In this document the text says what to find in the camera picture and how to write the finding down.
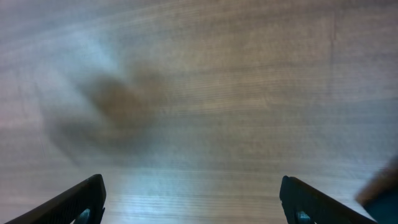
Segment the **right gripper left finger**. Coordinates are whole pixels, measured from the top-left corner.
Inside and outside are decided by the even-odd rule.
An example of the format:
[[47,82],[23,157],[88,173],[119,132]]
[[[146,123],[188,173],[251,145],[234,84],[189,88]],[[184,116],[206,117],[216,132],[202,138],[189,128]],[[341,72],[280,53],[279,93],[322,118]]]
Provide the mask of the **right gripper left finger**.
[[6,224],[100,224],[105,200],[103,176],[95,174]]

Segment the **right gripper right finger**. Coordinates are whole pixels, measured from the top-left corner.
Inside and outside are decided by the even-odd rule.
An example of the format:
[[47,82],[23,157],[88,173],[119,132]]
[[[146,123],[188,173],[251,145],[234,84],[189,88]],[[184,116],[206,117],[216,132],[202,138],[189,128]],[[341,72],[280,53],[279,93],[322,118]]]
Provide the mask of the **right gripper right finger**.
[[376,224],[296,177],[283,176],[279,198],[288,224]]

